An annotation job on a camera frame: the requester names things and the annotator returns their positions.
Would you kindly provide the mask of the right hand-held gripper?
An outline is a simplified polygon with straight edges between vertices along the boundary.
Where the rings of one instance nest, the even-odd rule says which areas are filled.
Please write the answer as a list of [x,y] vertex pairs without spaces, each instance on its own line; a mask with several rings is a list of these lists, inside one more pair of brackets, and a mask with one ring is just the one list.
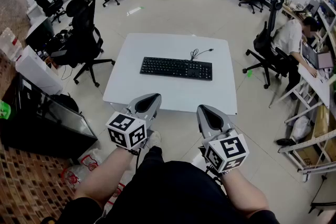
[[230,119],[219,109],[201,104],[196,111],[199,131],[203,137],[211,137],[205,142],[204,158],[220,174],[238,168],[249,155],[243,134],[235,129],[229,130]]

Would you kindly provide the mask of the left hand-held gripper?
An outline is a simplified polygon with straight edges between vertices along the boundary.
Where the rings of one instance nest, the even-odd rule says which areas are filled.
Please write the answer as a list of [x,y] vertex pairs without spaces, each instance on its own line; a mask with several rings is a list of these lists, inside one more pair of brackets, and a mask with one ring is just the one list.
[[152,135],[151,125],[161,106],[161,95],[150,93],[133,99],[122,111],[115,111],[106,127],[111,141],[126,150],[144,147]]

